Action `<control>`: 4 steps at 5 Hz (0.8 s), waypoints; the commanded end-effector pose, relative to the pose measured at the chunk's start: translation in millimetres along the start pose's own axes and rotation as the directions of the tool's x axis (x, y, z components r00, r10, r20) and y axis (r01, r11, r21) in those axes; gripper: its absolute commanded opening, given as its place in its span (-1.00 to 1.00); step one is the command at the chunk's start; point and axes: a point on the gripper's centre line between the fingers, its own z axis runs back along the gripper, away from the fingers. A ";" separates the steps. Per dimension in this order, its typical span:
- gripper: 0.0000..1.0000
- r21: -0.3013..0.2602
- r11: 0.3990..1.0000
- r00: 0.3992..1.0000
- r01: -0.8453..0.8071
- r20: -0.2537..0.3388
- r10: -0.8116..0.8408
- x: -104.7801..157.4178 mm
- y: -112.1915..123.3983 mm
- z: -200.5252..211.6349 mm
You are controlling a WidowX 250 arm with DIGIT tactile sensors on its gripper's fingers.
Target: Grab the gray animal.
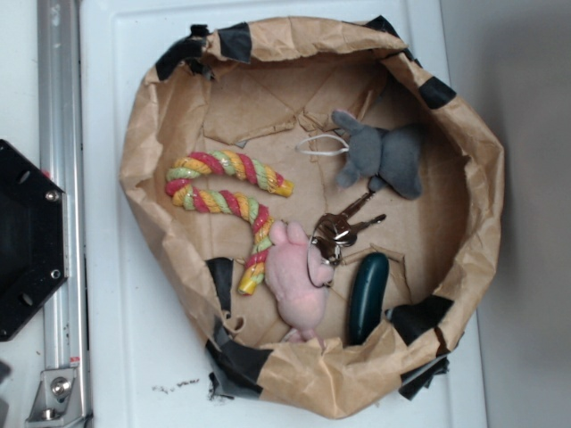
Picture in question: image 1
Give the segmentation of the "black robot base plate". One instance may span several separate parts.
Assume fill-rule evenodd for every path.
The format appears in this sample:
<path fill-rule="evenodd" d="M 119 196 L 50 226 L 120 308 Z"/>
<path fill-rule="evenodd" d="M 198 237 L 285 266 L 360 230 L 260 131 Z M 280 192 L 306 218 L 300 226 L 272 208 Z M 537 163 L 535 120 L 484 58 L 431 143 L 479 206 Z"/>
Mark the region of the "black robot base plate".
<path fill-rule="evenodd" d="M 1 142 L 1 341 L 12 340 L 65 281 L 64 196 Z"/>

